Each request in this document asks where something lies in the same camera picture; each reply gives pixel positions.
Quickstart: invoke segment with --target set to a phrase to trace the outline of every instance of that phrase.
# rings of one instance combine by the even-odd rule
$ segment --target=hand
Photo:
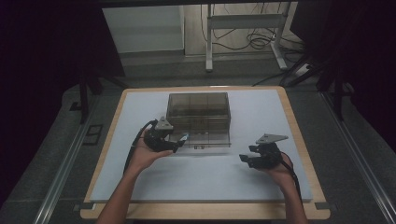
[[[290,167],[293,167],[293,163],[291,162],[288,155],[284,152],[282,153],[283,161]],[[279,164],[272,169],[258,169],[260,171],[264,171],[269,176],[271,176],[281,188],[285,188],[286,186],[294,186],[294,180],[288,169],[283,164]]]
[[[128,172],[142,172],[144,169],[149,168],[152,163],[154,163],[155,160],[169,156],[173,153],[172,150],[165,150],[161,152],[155,152],[151,148],[149,148],[146,143],[143,140],[143,137],[145,136],[147,130],[145,130],[142,135],[140,136],[139,141],[137,142],[135,149],[134,149],[134,155],[132,156],[128,169],[126,173]]]

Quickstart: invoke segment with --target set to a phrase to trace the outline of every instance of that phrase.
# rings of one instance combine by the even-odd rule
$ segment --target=white board
[[[150,120],[166,115],[169,93],[129,92],[123,103],[106,159],[91,194],[91,201],[105,202],[118,185],[126,157],[138,131]],[[224,91],[191,91],[224,92]],[[265,202],[283,200],[278,186],[265,173],[248,168],[239,154],[265,133],[287,135],[277,142],[287,153],[300,180],[303,200],[312,192],[297,153],[285,112],[276,90],[228,92],[231,147],[200,150],[180,148],[156,160],[138,177],[132,201],[137,202]]]

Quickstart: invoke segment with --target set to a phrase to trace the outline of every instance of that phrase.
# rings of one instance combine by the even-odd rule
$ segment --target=metal leg
[[[213,71],[212,57],[212,9],[211,5],[207,5],[207,40],[206,40],[206,72]]]
[[[276,57],[276,61],[279,64],[281,70],[287,70],[288,67],[286,66],[285,60],[282,57],[282,54],[279,50],[279,42],[280,38],[282,38],[283,30],[285,29],[286,19],[289,16],[289,9],[290,9],[291,2],[286,4],[285,9],[282,12],[282,18],[280,19],[279,26],[277,28],[276,39],[275,41],[271,42],[271,49]]]

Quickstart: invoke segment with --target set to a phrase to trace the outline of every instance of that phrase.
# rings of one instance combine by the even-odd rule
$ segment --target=metal rail
[[[33,223],[42,224],[48,223],[50,221],[50,217],[62,193],[64,184],[67,177],[69,176],[70,170],[73,167],[74,161],[81,147],[85,133],[88,130],[92,114],[95,111],[98,101],[99,96],[92,97],[90,104],[90,114],[88,115],[87,120],[84,122],[84,124],[81,124],[78,127],[75,138],[73,139],[72,144],[70,145],[69,149],[66,152],[66,155],[64,156],[64,160],[62,161],[61,166],[58,169],[58,173],[53,179],[49,187],[49,191],[47,192],[47,195],[44,198],[44,201],[41,204]]]
[[[370,165],[367,163],[367,160],[364,159],[364,156],[361,154],[361,150],[359,149],[358,144],[353,139],[352,134],[349,132],[347,126],[345,125],[345,123],[343,121],[341,121],[337,118],[335,112],[332,110],[332,100],[330,99],[329,93],[322,92],[320,94],[320,96],[322,97],[322,99],[326,103],[326,106],[330,110],[332,117],[335,120],[339,131],[341,132],[341,134],[344,137],[344,140],[346,142],[347,148],[352,156],[353,161],[356,163],[356,166],[358,167],[359,171],[361,172],[361,176],[363,177],[364,181],[366,182],[369,190],[372,192],[385,219],[387,220],[388,223],[395,224],[396,223],[396,210],[395,210],[392,200],[390,199],[388,194],[385,192],[381,183],[376,178],[375,174],[373,173],[372,169],[370,168]]]

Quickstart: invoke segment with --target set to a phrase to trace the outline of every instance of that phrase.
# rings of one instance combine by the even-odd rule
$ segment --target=dark floor
[[[214,63],[215,71],[205,73],[205,64],[148,63],[125,66],[127,77],[120,80],[133,87],[173,87],[244,85],[250,86],[264,77],[278,73],[276,63],[271,59],[219,60]],[[276,85],[280,77],[262,83]],[[84,220],[74,211],[82,203],[90,184],[92,173],[114,113],[122,89],[104,79],[105,90],[97,96],[90,125],[103,125],[98,143],[83,144],[79,149],[70,175],[67,177],[59,201],[50,216],[49,223],[93,223]],[[330,110],[315,88],[315,79],[309,79],[287,94],[304,137],[309,155],[318,175],[324,195],[333,205],[331,217],[327,220],[312,220],[311,223],[388,223],[366,182],[361,176],[347,144],[337,128]],[[54,179],[64,153],[73,141],[79,128],[80,114],[70,111],[78,102],[78,87],[64,93],[63,106],[41,148],[35,155],[20,182],[13,190],[0,211],[0,223],[32,223],[43,203]],[[345,124],[361,148],[378,180],[391,199],[396,198],[396,155],[357,112],[348,98],[344,99]],[[92,143],[85,137],[85,143]],[[165,223],[202,223],[167,221]],[[164,223],[164,221],[136,221],[135,223]],[[235,221],[231,223],[262,223],[260,221]],[[274,220],[272,223],[285,223]]]

